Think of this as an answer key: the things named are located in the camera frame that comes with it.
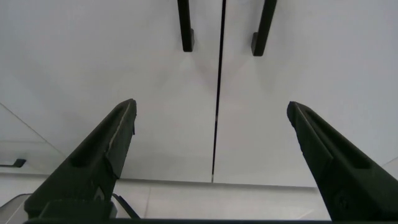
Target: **white drawer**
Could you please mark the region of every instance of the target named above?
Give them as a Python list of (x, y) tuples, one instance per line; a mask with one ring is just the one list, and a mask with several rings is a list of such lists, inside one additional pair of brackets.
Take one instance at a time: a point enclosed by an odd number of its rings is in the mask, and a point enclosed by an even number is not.
[(0, 167), (0, 173), (51, 174), (65, 158), (46, 142), (0, 141), (0, 165), (26, 160), (20, 168)]

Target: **black cabinet handle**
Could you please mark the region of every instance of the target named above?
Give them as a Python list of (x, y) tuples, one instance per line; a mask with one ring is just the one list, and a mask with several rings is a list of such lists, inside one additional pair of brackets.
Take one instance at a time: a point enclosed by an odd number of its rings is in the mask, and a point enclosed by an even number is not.
[(21, 168), (25, 164), (25, 162), (25, 159), (17, 159), (13, 165), (0, 165), (0, 167)]
[(253, 56), (262, 56), (266, 48), (269, 29), (271, 28), (272, 17), (274, 16), (277, 0), (265, 0), (262, 8), (259, 32), (253, 33), (251, 40), (251, 52)]
[(194, 38), (193, 38), (193, 29), (191, 29), (189, 0), (177, 0), (177, 2), (178, 2), (178, 15), (180, 16), (182, 49), (184, 52), (192, 52)]

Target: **kitchen cabinet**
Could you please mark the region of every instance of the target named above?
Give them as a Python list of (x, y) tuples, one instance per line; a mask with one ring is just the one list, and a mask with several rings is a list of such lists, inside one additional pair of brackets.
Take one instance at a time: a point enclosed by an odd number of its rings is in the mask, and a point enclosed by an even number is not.
[[(0, 173), (51, 174), (65, 156), (0, 105)], [(25, 160), (13, 167), (18, 160)]]
[(69, 155), (121, 101), (137, 101), (122, 178), (211, 181), (220, 0), (2, 1), (0, 102)]
[(397, 1), (280, 0), (253, 57), (260, 0), (228, 0), (214, 182), (314, 187), (289, 101), (311, 107), (379, 165), (398, 156)]

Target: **drawer handle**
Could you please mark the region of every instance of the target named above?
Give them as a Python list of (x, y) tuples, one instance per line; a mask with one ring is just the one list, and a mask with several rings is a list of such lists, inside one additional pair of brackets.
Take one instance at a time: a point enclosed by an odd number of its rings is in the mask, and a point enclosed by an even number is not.
[(178, 15), (180, 16), (180, 29), (182, 39), (182, 49), (184, 52), (193, 50), (193, 29), (191, 29), (191, 18), (189, 13), (189, 0), (177, 0)]
[(25, 159), (17, 159), (13, 165), (1, 165), (0, 167), (8, 167), (8, 168), (21, 168), (25, 164)]
[(264, 53), (269, 29), (271, 28), (272, 17), (274, 17), (276, 2), (277, 0), (264, 1), (264, 7), (262, 8), (261, 20), (259, 25), (259, 32), (253, 33), (253, 38), (251, 39), (251, 52), (253, 53), (253, 56), (260, 57)]

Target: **cabinet door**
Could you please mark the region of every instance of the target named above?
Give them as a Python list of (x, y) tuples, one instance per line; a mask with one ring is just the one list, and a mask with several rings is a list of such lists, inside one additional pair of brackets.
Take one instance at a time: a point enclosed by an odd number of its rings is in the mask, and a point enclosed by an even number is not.
[[(25, 160), (14, 166), (17, 159)], [(65, 156), (0, 105), (0, 173), (51, 174)]]
[(0, 102), (69, 155), (119, 102), (137, 101), (122, 177), (211, 181), (221, 0), (0, 3)]
[(262, 57), (260, 0), (228, 0), (218, 183), (313, 187), (289, 101), (316, 111), (379, 165), (398, 156), (398, 1), (278, 1)]

